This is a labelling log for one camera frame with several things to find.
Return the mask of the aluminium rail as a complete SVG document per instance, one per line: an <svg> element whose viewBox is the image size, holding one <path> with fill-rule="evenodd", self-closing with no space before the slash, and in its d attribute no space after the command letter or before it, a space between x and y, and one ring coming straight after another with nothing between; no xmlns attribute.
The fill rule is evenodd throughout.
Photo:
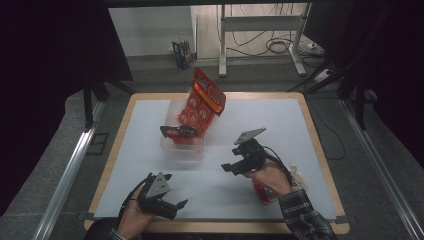
<svg viewBox="0 0 424 240"><path fill-rule="evenodd" d="M344 112L353 128L362 148L370 160L374 171L376 172L380 182L382 183L390 201L392 202L397 214L399 215L403 225L412 240L424 240L424 228L422 227L417 215L413 211L407 199L401 193L394 178L389 173L383 159L378 153L375 145L371 141L366 130L363 130L357 123L354 116L354 109L348 100L342 99L339 101L344 109Z"/></svg>
<svg viewBox="0 0 424 240"><path fill-rule="evenodd" d="M89 144L98 126L99 119L104 110L105 103L97 102L91 111L93 123L84 130L74 148L62 177L52 195L52 198L39 222L31 240L49 240L57 219L69 195L73 182L88 150Z"/></svg>

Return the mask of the black stand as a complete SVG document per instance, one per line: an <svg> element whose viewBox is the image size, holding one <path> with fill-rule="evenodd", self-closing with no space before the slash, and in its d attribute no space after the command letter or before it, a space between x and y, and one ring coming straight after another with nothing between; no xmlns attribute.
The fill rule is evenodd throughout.
<svg viewBox="0 0 424 240"><path fill-rule="evenodd" d="M88 79L85 81L85 87L83 89L84 96L84 114L85 114L85 131L91 129L94 125L94 114L92 107L92 96L100 102L105 102L109 99L110 94L106 89L105 83L109 83L112 86L133 95L136 91L129 86L121 83L120 81L114 80L104 74L100 74L97 77Z"/></svg>
<svg viewBox="0 0 424 240"><path fill-rule="evenodd" d="M356 91L356 98L354 101L354 119L359 125L361 130L365 130L364 123L364 105L365 105L365 83L361 80L359 73L359 64L356 60L353 60L347 66L343 68L337 68L332 74L324 78L315 85L307 88L308 82L314 80L324 69L332 64L329 59L323 60L310 74L306 73L304 64L300 59L293 61L296 71L301 77L304 77L297 85L291 87L289 91L293 91L301 86L304 87L303 92L307 94L315 93L323 87L335 82L336 80L342 79L342 82L337 89L337 96L339 99L347 99L353 91Z"/></svg>

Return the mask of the blue paper bag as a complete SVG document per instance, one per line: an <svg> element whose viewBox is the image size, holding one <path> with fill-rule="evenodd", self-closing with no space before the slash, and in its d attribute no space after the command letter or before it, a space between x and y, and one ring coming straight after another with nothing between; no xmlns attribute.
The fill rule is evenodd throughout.
<svg viewBox="0 0 424 240"><path fill-rule="evenodd" d="M172 43L175 62L178 68L186 69L192 63L192 52L188 40Z"/></svg>

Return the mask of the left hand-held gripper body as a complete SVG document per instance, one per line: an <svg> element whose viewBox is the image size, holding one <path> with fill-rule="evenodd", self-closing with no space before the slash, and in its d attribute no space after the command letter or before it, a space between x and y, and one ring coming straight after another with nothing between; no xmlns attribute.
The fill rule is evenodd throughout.
<svg viewBox="0 0 424 240"><path fill-rule="evenodd" d="M170 187L162 172L157 175L150 173L141 182L141 186L142 190L138 195L137 202L143 212L167 219L176 217L177 211L168 209L168 202L163 200L163 197L170 191Z"/></svg>

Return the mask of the clear plastic container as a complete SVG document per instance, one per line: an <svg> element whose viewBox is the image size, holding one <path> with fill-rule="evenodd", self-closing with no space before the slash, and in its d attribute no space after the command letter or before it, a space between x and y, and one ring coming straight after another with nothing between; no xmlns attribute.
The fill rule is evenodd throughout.
<svg viewBox="0 0 424 240"><path fill-rule="evenodd" d="M178 115L184 109L185 103L185 99L170 101L163 126L180 126ZM204 157L205 140L203 137L183 138L182 143L175 143L171 138L162 136L160 146L170 160L197 161Z"/></svg>

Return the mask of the dark floor plate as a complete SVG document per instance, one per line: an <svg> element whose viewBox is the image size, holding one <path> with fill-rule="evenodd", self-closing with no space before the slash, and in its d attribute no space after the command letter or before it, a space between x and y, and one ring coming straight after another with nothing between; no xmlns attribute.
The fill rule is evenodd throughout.
<svg viewBox="0 0 424 240"><path fill-rule="evenodd" d="M106 147L108 137L108 133L95 133L90 142L87 154L91 156L102 155Z"/></svg>

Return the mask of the white metal desk frame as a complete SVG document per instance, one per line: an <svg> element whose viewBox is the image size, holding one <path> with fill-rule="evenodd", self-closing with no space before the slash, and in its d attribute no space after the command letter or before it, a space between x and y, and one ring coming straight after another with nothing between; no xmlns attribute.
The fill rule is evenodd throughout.
<svg viewBox="0 0 424 240"><path fill-rule="evenodd" d="M226 33L227 32L246 32L246 31L295 31L296 35L288 47L289 54L298 75L304 77L306 70L302 64L297 49L307 21L310 10L310 3L304 6L300 15L289 16L247 16L247 17L227 17L225 6L221 6L221 16L217 24L220 37L219 54L219 76L227 75L227 55L226 55Z"/></svg>

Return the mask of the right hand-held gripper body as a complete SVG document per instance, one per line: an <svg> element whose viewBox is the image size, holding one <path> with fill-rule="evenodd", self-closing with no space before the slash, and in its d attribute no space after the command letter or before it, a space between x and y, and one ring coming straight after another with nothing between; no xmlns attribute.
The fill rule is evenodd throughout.
<svg viewBox="0 0 424 240"><path fill-rule="evenodd" d="M234 144L236 148L239 145L245 145L247 147L247 152L243 157L248 165L249 171L252 169L260 169L265 162L265 151L263 147L255 139L255 136L261 134L266 130L265 127L244 131L240 136L235 140Z"/></svg>

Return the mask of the white table mat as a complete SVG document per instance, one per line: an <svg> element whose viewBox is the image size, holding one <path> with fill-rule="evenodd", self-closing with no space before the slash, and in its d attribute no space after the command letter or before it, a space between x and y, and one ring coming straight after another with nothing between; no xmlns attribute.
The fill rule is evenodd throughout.
<svg viewBox="0 0 424 240"><path fill-rule="evenodd" d="M179 219L280 220L279 204L263 204L252 182L225 172L222 165L239 160L234 141L244 131L264 127L257 141L272 148L285 166L296 166L306 182L313 207L325 218L336 218L335 207L317 154L296 99L229 99L206 133L203 155L185 157L161 147L160 127L169 100L138 100L95 211L97 218L115 217L128 193L148 174L170 174L165 200L187 200Z"/></svg>

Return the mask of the red and black snack packet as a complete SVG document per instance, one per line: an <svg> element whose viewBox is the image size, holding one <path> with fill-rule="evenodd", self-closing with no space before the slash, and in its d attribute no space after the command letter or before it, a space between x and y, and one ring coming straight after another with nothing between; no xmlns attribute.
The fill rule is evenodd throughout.
<svg viewBox="0 0 424 240"><path fill-rule="evenodd" d="M160 130L165 138L170 138L175 144L192 144L198 137L197 130L188 125L161 126Z"/></svg>

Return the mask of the red clear snack packet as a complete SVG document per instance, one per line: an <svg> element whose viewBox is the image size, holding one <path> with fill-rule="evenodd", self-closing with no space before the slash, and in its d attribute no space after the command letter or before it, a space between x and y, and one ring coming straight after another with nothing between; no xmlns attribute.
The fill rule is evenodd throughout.
<svg viewBox="0 0 424 240"><path fill-rule="evenodd" d="M302 174L298 171L296 165L290 165L288 167L288 172L290 173L292 188L294 190L308 190L308 185L303 179ZM260 184L258 181L252 180L252 186L253 189L256 191L260 201L264 205L269 205L277 200L277 198L273 194L273 191L271 189L268 189L265 185Z"/></svg>

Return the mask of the black curtain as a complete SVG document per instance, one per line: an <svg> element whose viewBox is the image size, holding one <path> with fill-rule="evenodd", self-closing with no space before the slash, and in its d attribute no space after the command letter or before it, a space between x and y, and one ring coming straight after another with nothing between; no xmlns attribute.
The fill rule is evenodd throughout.
<svg viewBox="0 0 424 240"><path fill-rule="evenodd" d="M371 90L374 110L424 167L424 0L326 0L304 35L343 75L338 95Z"/></svg>
<svg viewBox="0 0 424 240"><path fill-rule="evenodd" d="M131 78L107 7L0 0L0 216L57 131L67 98Z"/></svg>

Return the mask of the large orange snack packet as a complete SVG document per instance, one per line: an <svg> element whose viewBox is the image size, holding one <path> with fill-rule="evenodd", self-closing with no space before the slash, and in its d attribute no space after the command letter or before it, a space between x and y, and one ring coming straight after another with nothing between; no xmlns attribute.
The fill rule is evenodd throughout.
<svg viewBox="0 0 424 240"><path fill-rule="evenodd" d="M196 67L190 95L178 115L178 122L183 126L193 127L198 138L203 138L214 118L223 113L225 103L226 95L223 91Z"/></svg>

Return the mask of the person's left hand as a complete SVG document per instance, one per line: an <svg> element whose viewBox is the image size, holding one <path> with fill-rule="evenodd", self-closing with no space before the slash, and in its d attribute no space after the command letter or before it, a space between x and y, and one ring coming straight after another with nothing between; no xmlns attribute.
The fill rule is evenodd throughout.
<svg viewBox="0 0 424 240"><path fill-rule="evenodd" d="M133 240L140 235L147 225L155 218L154 214L143 212L137 202L140 186L130 197L122 214L117 232L126 240Z"/></svg>

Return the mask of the person's right hand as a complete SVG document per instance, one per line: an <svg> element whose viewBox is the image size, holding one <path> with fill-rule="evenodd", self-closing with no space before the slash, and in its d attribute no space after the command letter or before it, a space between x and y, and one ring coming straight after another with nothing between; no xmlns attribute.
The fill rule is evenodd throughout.
<svg viewBox="0 0 424 240"><path fill-rule="evenodd" d="M268 188L275 197L281 197L293 192L293 188L283 170L277 163L269 159L265 160L260 170L246 172L244 176Z"/></svg>

